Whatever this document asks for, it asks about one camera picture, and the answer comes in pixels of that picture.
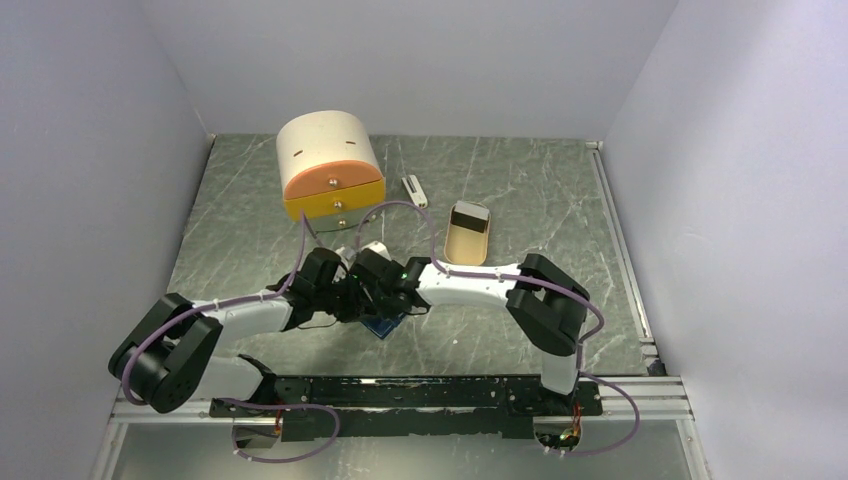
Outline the blue leather card holder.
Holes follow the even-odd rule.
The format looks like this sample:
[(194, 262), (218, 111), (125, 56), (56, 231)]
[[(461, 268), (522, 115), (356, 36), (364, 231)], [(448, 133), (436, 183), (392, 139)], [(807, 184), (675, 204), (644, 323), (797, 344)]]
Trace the blue leather card holder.
[(405, 314), (392, 318), (372, 317), (363, 320), (362, 324), (377, 338), (384, 340), (402, 323), (405, 317)]

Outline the beige oval tray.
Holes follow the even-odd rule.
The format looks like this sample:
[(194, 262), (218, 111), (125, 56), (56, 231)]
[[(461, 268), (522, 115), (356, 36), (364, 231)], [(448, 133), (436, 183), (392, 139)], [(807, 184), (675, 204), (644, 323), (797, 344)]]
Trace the beige oval tray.
[(446, 260), (451, 264), (481, 266), (488, 255), (490, 226), (491, 219), (488, 231), (479, 233), (453, 226), (449, 218), (444, 246)]

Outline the stack of credit cards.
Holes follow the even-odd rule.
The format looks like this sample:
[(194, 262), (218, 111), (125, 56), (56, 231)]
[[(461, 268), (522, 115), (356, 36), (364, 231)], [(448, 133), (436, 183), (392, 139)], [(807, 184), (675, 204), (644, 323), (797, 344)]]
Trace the stack of credit cards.
[(485, 233), (488, 231), (491, 212), (483, 205), (457, 201), (451, 209), (450, 224), (466, 230)]

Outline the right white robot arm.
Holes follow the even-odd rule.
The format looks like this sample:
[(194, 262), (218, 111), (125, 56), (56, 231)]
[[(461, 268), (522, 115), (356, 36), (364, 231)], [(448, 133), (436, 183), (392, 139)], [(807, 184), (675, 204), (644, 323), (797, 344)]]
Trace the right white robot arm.
[(519, 263), (471, 267), (414, 257), (402, 265), (366, 249), (349, 268), (349, 277), (365, 295), (367, 314), (380, 319), (442, 305), (508, 313), (542, 354), (542, 406), (562, 414), (576, 403), (580, 334), (589, 295), (548, 258), (529, 254)]

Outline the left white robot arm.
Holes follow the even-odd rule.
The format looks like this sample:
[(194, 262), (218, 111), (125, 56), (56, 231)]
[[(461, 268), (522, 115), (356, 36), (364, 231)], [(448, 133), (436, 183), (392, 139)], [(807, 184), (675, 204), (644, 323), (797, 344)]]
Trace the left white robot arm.
[(249, 355), (226, 355), (234, 342), (295, 330), (317, 313), (337, 321), (358, 316), (358, 286), (347, 280), (349, 260), (314, 248), (300, 267), (246, 297), (192, 302), (178, 293), (157, 300), (108, 361), (125, 398), (170, 413), (190, 400), (234, 398), (261, 416), (277, 400), (272, 371)]

